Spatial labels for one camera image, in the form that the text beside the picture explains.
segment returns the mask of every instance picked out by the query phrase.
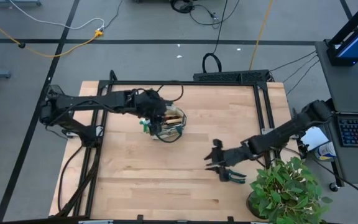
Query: white paper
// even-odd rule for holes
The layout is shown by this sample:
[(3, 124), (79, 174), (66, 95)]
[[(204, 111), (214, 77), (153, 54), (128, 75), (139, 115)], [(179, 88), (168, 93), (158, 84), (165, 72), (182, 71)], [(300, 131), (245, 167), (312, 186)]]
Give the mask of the white paper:
[(309, 145), (308, 151), (312, 151), (328, 142), (328, 138), (321, 131), (321, 129), (312, 127), (306, 131), (306, 135), (301, 138), (303, 144)]

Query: black floor line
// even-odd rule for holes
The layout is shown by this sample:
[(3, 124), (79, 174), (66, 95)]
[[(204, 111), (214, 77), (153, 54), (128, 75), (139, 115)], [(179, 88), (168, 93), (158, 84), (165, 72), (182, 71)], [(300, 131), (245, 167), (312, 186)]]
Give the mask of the black floor line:
[[(18, 39), (27, 44), (59, 44), (60, 39)], [(65, 44), (81, 44), (85, 39), (67, 39)], [(259, 45), (289, 45), (312, 46), (316, 41), (312, 40), (260, 40)], [(13, 42), (9, 39), (0, 39), (0, 44)], [(90, 44), (216, 44), (216, 40), (103, 40), (98, 39)], [(221, 45), (255, 45), (256, 40), (220, 40)]]
[(347, 16), (347, 19), (352, 19), (353, 15), (351, 10), (349, 9), (349, 6), (346, 3), (346, 0), (340, 0), (343, 10), (345, 10), (345, 14)]
[[(74, 0), (73, 6), (71, 7), (71, 11), (70, 14), (68, 15), (68, 19), (66, 21), (66, 26), (70, 26), (71, 23), (73, 22), (73, 18), (76, 12), (76, 9), (78, 7), (78, 3), (80, 0)], [(65, 40), (67, 38), (68, 35), (68, 28), (65, 28), (63, 30), (62, 36), (60, 37), (60, 41), (58, 43), (57, 49), (56, 49), (56, 53), (55, 54), (60, 54), (63, 50), (63, 46), (65, 44)], [(45, 99), (45, 92), (43, 91), (52, 81), (52, 77), (53, 74), (55, 73), (57, 64), (59, 61), (59, 57), (55, 57), (52, 60), (52, 63), (50, 65), (49, 71), (48, 71), (48, 75), (45, 79), (44, 82), (44, 86), (42, 88), (41, 94), (38, 98), (38, 102), (37, 102), (37, 106), (35, 107), (35, 111), (34, 114), (32, 115), (31, 118), (31, 122), (30, 122), (30, 126), (25, 134), (24, 140), (23, 140), (23, 144), (22, 147), (20, 149), (19, 155), (17, 157), (15, 166), (13, 168), (11, 177), (9, 178), (9, 182), (6, 186), (5, 192), (4, 192), (4, 196), (2, 197), (1, 203), (0, 203), (0, 222), (2, 222), (4, 220), (7, 208), (9, 206), (9, 202), (11, 201), (17, 180), (19, 178), (20, 172), (22, 170), (23, 167), (23, 163), (25, 160), (25, 157), (27, 155), (27, 151), (29, 150), (29, 146), (31, 143), (31, 139), (32, 136), (34, 135), (34, 131), (35, 131), (35, 127), (37, 126), (38, 123), (38, 118), (40, 116), (40, 107), (38, 106), (40, 104), (40, 102)]]

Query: yellow cable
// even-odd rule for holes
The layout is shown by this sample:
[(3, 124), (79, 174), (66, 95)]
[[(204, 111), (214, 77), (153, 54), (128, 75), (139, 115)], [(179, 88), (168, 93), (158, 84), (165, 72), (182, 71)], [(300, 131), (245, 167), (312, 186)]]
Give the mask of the yellow cable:
[(268, 4), (267, 11), (266, 11), (266, 15), (265, 15), (264, 22), (262, 23), (262, 27), (260, 28), (260, 31), (259, 31), (259, 36), (258, 36), (258, 39), (257, 39), (257, 41), (256, 41), (254, 53), (252, 53), (252, 58), (251, 58), (251, 63), (250, 63), (250, 65), (249, 65), (249, 70), (252, 69), (252, 64), (254, 63), (254, 58), (255, 58), (256, 50), (258, 49), (258, 45), (259, 45), (259, 40), (260, 40), (260, 38), (262, 37), (262, 33), (264, 32), (265, 24), (266, 24), (267, 18), (268, 18), (268, 16), (269, 16), (270, 9), (272, 8), (272, 4), (273, 4), (273, 0), (270, 0), (270, 2), (269, 2), (269, 4)]
[[(11, 37), (8, 33), (6, 33), (6, 32), (5, 32), (4, 30), (2, 30), (1, 28), (0, 28), (0, 32), (3, 33), (7, 38), (11, 39), (13, 42), (15, 42), (15, 43), (17, 43), (17, 44), (19, 44), (19, 45), (21, 44), (18, 40), (16, 40), (15, 38)], [(97, 37), (100, 37), (101, 35), (103, 35), (103, 33), (102, 33), (100, 30), (97, 30), (97, 31), (95, 32), (95, 35), (92, 37), (92, 39), (90, 39), (90, 40), (88, 40), (88, 41), (86, 41), (86, 42), (84, 42), (84, 43), (82, 43), (82, 44), (78, 44), (78, 45), (74, 46), (72, 49), (70, 49), (70, 50), (68, 50), (68, 51), (66, 51), (66, 52), (64, 52), (64, 53), (58, 54), (58, 55), (47, 55), (47, 54), (43, 54), (43, 53), (40, 53), (40, 52), (38, 52), (38, 51), (36, 51), (36, 50), (30, 48), (30, 47), (25, 47), (25, 49), (27, 49), (27, 50), (29, 50), (29, 51), (31, 51), (32, 53), (35, 53), (35, 54), (37, 54), (37, 55), (43, 56), (43, 57), (51, 57), (51, 58), (60, 57), (60, 56), (63, 56), (63, 55), (66, 55), (66, 54), (72, 52), (73, 50), (75, 50), (75, 49), (78, 48), (78, 47), (84, 46), (84, 45), (86, 45), (86, 44), (92, 42), (94, 39), (96, 39)]]

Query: wooden tabletop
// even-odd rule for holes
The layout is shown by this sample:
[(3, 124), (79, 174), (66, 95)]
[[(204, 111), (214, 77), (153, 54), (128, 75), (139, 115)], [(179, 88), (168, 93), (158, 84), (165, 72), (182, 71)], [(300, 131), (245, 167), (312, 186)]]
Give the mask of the wooden tabletop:
[[(95, 95), (98, 82), (83, 82), (80, 96)], [(158, 86), (114, 85), (113, 90)], [(160, 95), (177, 98), (180, 86), (165, 86)], [(268, 83), (268, 93), (276, 126), (290, 119), (282, 83)], [(268, 127), (263, 93), (260, 100)], [(144, 134), (139, 119), (133, 115), (108, 114), (106, 132), (94, 193), (91, 218), (135, 220), (258, 220), (246, 207), (251, 193), (249, 184), (257, 175), (260, 164), (244, 161), (232, 168), (247, 175), (246, 184), (220, 182), (218, 175), (204, 170), (203, 158), (211, 152), (212, 140), (218, 138), (224, 147), (238, 147), (240, 141), (260, 134), (253, 88), (250, 86), (185, 86), (183, 98), (175, 105), (187, 115), (183, 137), (173, 144), (152, 140)], [(92, 111), (77, 111), (75, 119), (90, 124)], [(78, 149), (80, 140), (67, 143), (62, 166)], [(291, 141), (289, 148), (298, 150)], [(63, 178), (62, 206), (78, 186), (84, 151), (68, 165)], [(287, 161), (294, 155), (282, 151)], [(81, 211), (88, 195), (83, 194)], [(50, 214), (57, 213), (57, 189)]]

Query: potted plant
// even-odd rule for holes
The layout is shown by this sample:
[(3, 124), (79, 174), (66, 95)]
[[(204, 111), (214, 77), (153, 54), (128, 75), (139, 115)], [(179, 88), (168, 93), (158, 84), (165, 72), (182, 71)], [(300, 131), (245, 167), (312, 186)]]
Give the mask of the potted plant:
[(275, 167), (258, 170), (247, 199), (253, 215), (276, 224), (325, 223), (321, 214), (328, 206), (321, 202), (332, 200), (321, 196), (321, 187), (303, 162), (297, 157), (287, 163), (277, 159)]

